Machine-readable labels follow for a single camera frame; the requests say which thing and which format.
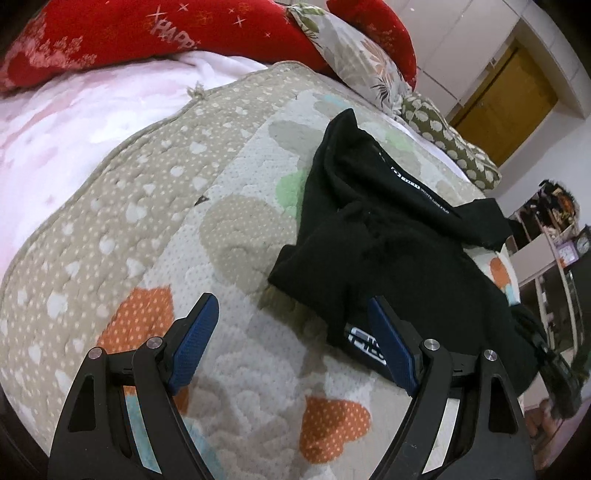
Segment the black pants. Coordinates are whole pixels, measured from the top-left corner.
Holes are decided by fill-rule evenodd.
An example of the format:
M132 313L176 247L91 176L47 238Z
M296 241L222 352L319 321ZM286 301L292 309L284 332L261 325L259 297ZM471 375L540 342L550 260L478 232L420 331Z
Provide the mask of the black pants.
M453 206L408 174L352 110L329 122L304 186L297 241L280 250L270 284L307 306L346 345L346 326L368 330L370 300L452 352L500 357L517 393L539 371L527 330L540 321L468 254L500 251L511 229L496 201Z

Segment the floral leaf pillow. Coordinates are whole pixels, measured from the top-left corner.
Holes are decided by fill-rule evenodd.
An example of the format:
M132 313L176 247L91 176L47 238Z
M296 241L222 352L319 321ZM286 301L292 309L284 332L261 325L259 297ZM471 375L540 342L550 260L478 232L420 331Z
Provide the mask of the floral leaf pillow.
M287 13L346 86L388 115L401 113L411 87L381 46L321 7L297 3Z

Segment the olive white-dotted pillow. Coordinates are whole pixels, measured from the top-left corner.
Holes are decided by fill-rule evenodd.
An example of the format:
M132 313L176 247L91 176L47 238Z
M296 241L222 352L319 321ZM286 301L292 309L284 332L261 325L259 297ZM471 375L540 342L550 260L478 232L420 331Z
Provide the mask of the olive white-dotted pillow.
M401 112L416 133L451 158L481 191L492 191L500 184L502 175L489 155L452 127L429 98L411 93L403 99Z

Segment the small round clock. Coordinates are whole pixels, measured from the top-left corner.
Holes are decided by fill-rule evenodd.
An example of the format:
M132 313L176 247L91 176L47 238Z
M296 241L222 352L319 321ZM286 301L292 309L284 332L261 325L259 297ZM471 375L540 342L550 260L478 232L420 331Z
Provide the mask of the small round clock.
M574 241L575 248L580 257L591 251L591 239L588 232L581 232Z

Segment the black television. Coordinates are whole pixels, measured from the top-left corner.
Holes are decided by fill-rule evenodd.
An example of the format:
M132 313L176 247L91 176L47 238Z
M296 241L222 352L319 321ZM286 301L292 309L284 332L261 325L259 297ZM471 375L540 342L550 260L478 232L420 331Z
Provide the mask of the black television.
M575 311L577 346L590 338L590 256L586 255L567 268L566 278Z

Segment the red pillow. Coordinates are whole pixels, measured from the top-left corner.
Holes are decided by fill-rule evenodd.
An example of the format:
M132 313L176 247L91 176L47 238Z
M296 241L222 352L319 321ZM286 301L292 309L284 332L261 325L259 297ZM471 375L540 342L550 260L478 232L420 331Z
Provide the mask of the red pillow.
M415 89L417 58L409 31L382 0L328 0L329 11L377 43Z

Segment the yellow wooden door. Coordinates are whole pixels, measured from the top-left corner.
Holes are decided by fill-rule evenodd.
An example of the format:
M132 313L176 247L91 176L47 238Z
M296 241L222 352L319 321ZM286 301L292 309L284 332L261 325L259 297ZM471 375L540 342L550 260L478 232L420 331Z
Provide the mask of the yellow wooden door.
M542 123L558 96L528 50L515 42L502 55L452 126L502 166Z

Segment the white glossy wardrobe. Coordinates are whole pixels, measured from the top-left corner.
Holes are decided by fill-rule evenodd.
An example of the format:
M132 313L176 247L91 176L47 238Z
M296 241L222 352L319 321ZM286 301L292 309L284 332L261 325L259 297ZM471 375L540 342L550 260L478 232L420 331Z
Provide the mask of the white glossy wardrobe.
M590 76L571 42L533 1L390 1L417 55L417 90L449 116L464 106L514 42L559 99L590 115Z

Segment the white shelf unit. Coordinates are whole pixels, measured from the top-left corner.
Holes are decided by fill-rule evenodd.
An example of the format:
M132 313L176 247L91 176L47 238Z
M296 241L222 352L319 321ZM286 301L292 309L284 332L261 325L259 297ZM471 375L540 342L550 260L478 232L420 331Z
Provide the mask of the white shelf unit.
M580 207L561 183L544 180L534 195L508 218L511 261L521 301L541 320L550 347L571 355L577 346L575 311L566 271L580 257L574 241L581 232Z

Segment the red happy blanket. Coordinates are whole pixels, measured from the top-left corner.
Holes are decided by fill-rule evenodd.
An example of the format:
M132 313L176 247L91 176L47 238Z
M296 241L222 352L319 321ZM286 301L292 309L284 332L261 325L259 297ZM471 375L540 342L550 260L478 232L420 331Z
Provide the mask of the red happy blanket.
M3 55L1 89L192 50L329 69L286 7L273 1L50 1Z

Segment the heart patterned quilt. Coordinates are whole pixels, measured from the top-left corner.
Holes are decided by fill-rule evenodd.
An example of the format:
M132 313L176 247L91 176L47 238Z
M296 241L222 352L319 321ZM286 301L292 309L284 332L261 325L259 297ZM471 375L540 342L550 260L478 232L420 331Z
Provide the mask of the heart patterned quilt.
M488 199L400 120L294 62L136 133L29 237L3 280L1 385L46 476L87 352L135 349L211 293L217 324L174 397L210 479L374 479L411 396L370 327L346 326L335 347L325 321L269 280L297 241L325 130L345 110L449 204ZM507 296L505 246L468 254Z

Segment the pink bed sheet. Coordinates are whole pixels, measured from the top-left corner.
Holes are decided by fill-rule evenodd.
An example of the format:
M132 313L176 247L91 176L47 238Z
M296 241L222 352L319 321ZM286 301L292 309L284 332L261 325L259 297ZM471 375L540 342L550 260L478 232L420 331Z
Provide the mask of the pink bed sheet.
M197 51L60 75L1 98L1 266L132 134L205 90L263 69Z

